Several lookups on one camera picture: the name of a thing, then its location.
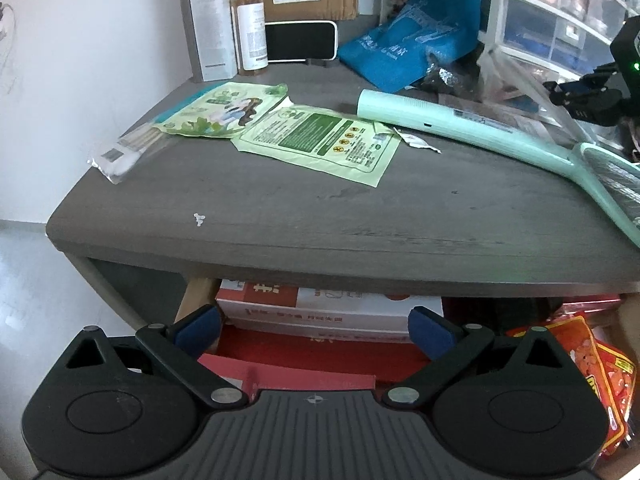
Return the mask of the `white drawer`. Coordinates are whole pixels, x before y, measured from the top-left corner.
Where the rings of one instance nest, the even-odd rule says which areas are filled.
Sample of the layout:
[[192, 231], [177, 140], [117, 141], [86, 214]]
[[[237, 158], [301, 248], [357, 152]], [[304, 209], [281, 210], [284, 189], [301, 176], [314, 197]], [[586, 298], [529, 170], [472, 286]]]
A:
[[383, 296], [194, 278], [176, 318], [219, 304], [220, 334], [200, 361], [256, 396], [262, 389], [384, 388], [428, 359], [409, 338], [412, 308], [457, 325], [521, 335], [542, 325], [579, 366], [611, 419], [597, 466], [605, 479], [639, 475], [639, 298], [487, 299]]

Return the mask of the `clear plastic drawer organizer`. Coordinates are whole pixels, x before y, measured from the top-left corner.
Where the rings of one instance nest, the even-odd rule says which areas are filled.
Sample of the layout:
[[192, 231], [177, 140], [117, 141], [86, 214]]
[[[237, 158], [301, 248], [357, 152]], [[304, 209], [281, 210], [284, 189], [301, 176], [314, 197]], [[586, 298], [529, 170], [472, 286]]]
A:
[[612, 63], [610, 44], [639, 0], [490, 0], [480, 36], [488, 99], [531, 112], [551, 103], [546, 81], [575, 81]]

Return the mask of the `red box white label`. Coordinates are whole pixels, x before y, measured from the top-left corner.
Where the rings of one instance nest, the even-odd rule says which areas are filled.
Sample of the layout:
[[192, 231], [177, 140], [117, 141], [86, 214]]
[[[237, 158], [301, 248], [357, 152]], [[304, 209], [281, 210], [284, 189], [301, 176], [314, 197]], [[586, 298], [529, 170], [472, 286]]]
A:
[[428, 363], [413, 344], [315, 340], [227, 326], [200, 363], [250, 398], [262, 390], [378, 390]]

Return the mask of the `mint electric fly swatter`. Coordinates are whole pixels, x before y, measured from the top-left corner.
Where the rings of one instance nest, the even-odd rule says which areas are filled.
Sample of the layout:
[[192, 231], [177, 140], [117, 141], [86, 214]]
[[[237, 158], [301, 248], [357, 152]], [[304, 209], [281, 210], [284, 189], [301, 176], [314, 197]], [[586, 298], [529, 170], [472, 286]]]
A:
[[605, 148], [589, 142], [562, 148], [468, 110], [374, 90], [360, 93], [357, 114], [484, 148], [557, 174], [579, 186], [626, 237], [639, 243], [639, 168]]

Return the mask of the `white red medicine box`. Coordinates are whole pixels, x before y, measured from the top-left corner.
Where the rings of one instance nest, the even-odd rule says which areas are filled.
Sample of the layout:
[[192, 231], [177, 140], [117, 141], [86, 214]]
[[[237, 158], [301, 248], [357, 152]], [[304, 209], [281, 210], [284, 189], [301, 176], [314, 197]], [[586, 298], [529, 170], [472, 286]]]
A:
[[224, 280], [217, 304], [242, 330], [312, 339], [409, 341], [408, 316], [415, 307], [442, 314], [432, 296], [370, 294]]

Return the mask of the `large red heat-pad packet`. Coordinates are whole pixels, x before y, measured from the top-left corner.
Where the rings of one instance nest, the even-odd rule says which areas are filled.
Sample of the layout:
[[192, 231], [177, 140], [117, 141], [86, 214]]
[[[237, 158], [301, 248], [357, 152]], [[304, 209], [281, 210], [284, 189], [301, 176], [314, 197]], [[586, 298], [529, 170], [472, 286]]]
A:
[[544, 327], [559, 341], [601, 402], [605, 380], [598, 356], [598, 340], [586, 319], [582, 315], [561, 316], [544, 323]]

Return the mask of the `grey wooden desk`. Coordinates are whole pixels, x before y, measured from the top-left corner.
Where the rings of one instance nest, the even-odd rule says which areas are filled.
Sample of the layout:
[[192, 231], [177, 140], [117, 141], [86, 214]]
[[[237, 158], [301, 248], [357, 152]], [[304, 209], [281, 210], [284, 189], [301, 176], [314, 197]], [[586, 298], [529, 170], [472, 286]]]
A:
[[638, 248], [573, 183], [445, 139], [374, 188], [181, 139], [89, 169], [47, 224], [72, 257], [259, 283], [454, 297], [632, 294]]

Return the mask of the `black foil packet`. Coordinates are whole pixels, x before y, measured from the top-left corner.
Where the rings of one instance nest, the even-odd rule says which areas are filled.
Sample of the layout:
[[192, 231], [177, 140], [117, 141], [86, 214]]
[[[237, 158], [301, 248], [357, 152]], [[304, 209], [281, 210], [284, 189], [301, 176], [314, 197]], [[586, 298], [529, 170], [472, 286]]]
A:
[[424, 77], [418, 81], [418, 87], [436, 93], [473, 93], [477, 88], [478, 78], [480, 69], [475, 63], [440, 64], [435, 61], [431, 62]]

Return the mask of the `blue plastic bag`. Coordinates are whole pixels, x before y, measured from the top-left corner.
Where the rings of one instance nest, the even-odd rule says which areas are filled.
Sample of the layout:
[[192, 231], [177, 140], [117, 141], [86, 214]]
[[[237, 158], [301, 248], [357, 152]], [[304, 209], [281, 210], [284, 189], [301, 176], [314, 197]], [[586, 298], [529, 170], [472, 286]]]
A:
[[432, 54], [450, 64], [472, 52], [482, 0], [409, 0], [397, 18], [338, 48], [341, 62], [384, 91], [422, 79]]

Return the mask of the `torn white wrapper scrap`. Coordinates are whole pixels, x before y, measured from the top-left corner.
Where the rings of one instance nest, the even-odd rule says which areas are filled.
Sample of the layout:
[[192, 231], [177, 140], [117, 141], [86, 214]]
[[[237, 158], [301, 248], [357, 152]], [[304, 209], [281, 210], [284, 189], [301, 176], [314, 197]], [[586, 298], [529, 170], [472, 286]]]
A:
[[397, 127], [393, 127], [395, 133], [407, 144], [410, 148], [416, 148], [417, 150], [429, 150], [436, 154], [440, 154], [442, 151], [439, 148], [435, 148], [433, 145], [428, 144], [424, 139], [420, 136], [416, 136], [415, 134], [403, 132]]

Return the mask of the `green cartoon sachet packet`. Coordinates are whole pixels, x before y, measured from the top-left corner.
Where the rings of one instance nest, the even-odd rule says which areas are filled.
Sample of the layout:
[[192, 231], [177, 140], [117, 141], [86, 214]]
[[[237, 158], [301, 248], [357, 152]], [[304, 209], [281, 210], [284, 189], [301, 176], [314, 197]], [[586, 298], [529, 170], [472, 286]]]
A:
[[232, 139], [288, 97], [286, 84], [225, 82], [200, 93], [175, 113], [157, 119], [163, 133], [190, 138]]

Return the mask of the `green label sachet packet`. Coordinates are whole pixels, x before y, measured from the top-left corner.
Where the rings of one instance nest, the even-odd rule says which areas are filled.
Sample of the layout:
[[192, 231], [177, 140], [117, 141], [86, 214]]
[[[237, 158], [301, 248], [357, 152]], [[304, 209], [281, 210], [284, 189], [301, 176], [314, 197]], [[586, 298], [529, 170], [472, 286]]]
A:
[[273, 110], [232, 139], [235, 148], [375, 188], [400, 144], [381, 124], [327, 108]]

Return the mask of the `white black smart display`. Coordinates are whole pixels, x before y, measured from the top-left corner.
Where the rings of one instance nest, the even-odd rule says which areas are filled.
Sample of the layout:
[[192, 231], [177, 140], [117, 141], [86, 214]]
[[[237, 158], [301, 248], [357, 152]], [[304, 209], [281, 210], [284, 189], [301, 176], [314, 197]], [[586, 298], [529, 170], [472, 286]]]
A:
[[329, 63], [337, 58], [338, 27], [329, 20], [270, 22], [266, 41], [269, 64]]

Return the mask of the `clear toner bottle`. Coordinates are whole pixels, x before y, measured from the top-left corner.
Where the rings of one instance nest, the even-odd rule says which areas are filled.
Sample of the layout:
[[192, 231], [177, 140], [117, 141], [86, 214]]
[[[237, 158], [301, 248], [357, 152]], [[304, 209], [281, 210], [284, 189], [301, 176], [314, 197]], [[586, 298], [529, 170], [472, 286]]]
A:
[[251, 75], [268, 66], [264, 0], [231, 0], [239, 72]]

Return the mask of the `white tall carton box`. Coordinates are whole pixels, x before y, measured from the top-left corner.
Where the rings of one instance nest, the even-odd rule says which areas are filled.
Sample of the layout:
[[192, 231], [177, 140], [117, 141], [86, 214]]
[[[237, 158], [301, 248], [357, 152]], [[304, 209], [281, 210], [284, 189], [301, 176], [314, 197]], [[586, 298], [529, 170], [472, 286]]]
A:
[[198, 66], [204, 81], [230, 79], [236, 65], [230, 0], [190, 0]]

